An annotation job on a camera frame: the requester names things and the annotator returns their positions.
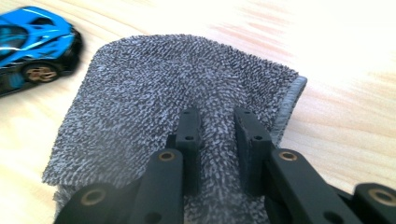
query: toy car window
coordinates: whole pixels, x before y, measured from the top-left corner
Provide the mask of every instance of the toy car window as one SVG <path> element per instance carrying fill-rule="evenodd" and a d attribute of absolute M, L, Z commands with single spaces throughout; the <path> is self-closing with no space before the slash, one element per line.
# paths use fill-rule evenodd
<path fill-rule="evenodd" d="M 34 21 L 30 22 L 32 25 L 55 25 L 53 24 L 52 20 L 47 19 L 47 18 L 38 18 L 35 19 Z"/>
<path fill-rule="evenodd" d="M 27 39 L 27 31 L 19 26 L 0 26 L 0 60 L 20 49 Z"/>

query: toy car wheel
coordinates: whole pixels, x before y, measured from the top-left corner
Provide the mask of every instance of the toy car wheel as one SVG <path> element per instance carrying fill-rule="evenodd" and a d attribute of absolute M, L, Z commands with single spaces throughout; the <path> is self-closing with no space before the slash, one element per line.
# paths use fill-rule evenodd
<path fill-rule="evenodd" d="M 23 75 L 27 80 L 34 83 L 47 83 L 56 80 L 59 77 L 56 69 L 45 63 L 29 64 L 23 69 Z"/>

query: toy car rim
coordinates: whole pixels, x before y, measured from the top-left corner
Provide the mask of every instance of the toy car rim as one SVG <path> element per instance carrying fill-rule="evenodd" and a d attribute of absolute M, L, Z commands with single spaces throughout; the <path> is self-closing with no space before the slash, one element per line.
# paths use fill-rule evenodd
<path fill-rule="evenodd" d="M 55 69 L 45 64 L 28 66 L 25 70 L 25 75 L 33 82 L 51 82 L 58 77 Z"/>

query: wooden table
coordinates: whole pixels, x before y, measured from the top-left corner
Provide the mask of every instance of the wooden table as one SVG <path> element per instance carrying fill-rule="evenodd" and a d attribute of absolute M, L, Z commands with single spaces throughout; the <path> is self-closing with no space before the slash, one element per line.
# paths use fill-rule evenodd
<path fill-rule="evenodd" d="M 396 14 L 377 1 L 34 1 L 82 32 L 82 64 L 0 98 L 2 223 L 51 223 L 54 187 L 41 183 L 51 146 L 92 55 L 130 35 L 193 34 L 283 63 L 308 78 L 282 147 L 303 153 L 332 185 L 396 189 Z M 25 6 L 2 1 L 1 11 Z"/>

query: bolt hole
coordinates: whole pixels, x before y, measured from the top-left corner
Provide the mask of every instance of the bolt hole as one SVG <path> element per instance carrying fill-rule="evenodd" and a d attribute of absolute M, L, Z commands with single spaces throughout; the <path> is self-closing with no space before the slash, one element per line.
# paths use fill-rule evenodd
<path fill-rule="evenodd" d="M 279 157 L 285 161 L 297 161 L 297 156 L 288 151 L 279 153 Z"/>
<path fill-rule="evenodd" d="M 161 221 L 162 216 L 156 212 L 153 213 L 148 213 L 145 216 L 145 222 L 146 224 L 156 224 Z"/>
<path fill-rule="evenodd" d="M 161 161 L 171 161 L 175 157 L 175 154 L 166 151 L 161 153 L 159 157 Z"/>
<path fill-rule="evenodd" d="M 104 189 L 91 189 L 81 198 L 81 204 L 85 206 L 95 205 L 106 197 Z"/>
<path fill-rule="evenodd" d="M 324 218 L 326 218 L 328 221 L 330 221 L 333 224 L 343 224 L 344 220 L 335 214 L 334 212 L 325 212 L 323 214 Z"/>
<path fill-rule="evenodd" d="M 369 189 L 369 194 L 378 203 L 392 207 L 396 206 L 396 196 L 384 189 Z"/>

